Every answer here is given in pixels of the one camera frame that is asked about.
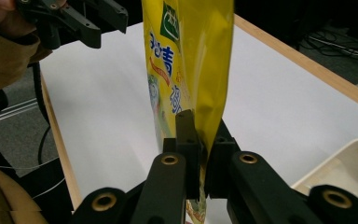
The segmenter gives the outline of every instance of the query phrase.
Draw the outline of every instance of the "black mount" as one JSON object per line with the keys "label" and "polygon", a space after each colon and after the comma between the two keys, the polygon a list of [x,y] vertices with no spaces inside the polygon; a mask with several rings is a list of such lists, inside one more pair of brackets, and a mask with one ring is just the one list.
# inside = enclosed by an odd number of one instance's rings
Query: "black mount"
{"label": "black mount", "polygon": [[[129,192],[98,189],[71,223],[185,223],[186,199],[198,199],[202,144],[190,110],[176,116],[176,138],[165,139],[146,181]],[[358,198],[319,186],[306,197],[291,189],[254,152],[240,151],[222,121],[208,161],[205,191],[227,199],[232,223],[358,223]]]}
{"label": "black mount", "polygon": [[[126,33],[127,10],[114,0],[81,0],[98,12],[98,16]],[[59,29],[94,49],[101,47],[101,29],[68,4],[60,7],[56,0],[17,0],[17,9],[37,28],[43,47],[57,49],[61,45]]]}

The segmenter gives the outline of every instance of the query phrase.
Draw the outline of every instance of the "table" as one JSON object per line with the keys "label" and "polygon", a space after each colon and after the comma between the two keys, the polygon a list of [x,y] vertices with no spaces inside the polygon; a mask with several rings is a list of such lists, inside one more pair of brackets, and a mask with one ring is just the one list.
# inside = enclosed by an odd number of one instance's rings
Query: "table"
{"label": "table", "polygon": [[[235,17],[225,123],[289,185],[358,138],[358,88]],[[41,62],[45,102],[74,207],[102,187],[129,190],[158,155],[142,24],[101,49],[62,46]],[[207,223],[227,223],[223,200]]]}

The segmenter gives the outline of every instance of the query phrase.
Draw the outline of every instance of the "plastic packaging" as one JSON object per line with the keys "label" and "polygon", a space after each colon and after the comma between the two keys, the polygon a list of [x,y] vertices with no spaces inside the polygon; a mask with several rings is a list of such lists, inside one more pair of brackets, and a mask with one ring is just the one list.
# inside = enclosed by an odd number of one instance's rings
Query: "plastic packaging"
{"label": "plastic packaging", "polygon": [[[164,138],[175,137],[175,115],[192,109],[196,130],[209,152],[227,98],[233,0],[143,0],[142,4],[158,145],[162,148]],[[205,219],[204,199],[187,203],[195,223]]]}

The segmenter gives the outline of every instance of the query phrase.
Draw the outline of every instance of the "green logo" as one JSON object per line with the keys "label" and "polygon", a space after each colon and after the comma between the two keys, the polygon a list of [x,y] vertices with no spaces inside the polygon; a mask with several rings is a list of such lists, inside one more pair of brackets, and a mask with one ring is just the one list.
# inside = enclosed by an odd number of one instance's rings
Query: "green logo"
{"label": "green logo", "polygon": [[164,2],[160,34],[177,43],[179,41],[179,20],[175,10]]}

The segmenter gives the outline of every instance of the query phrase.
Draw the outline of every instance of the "beige sleeve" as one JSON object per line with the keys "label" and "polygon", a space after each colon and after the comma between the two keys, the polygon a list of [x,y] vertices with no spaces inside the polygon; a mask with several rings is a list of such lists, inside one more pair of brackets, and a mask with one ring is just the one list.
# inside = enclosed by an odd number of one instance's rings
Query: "beige sleeve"
{"label": "beige sleeve", "polygon": [[[12,222],[7,222],[7,213]],[[13,179],[0,171],[0,223],[47,224],[40,208],[29,194]]]}
{"label": "beige sleeve", "polygon": [[34,34],[17,42],[0,36],[0,90],[18,80],[29,62],[41,60],[51,53],[42,49],[39,43],[39,38]]}

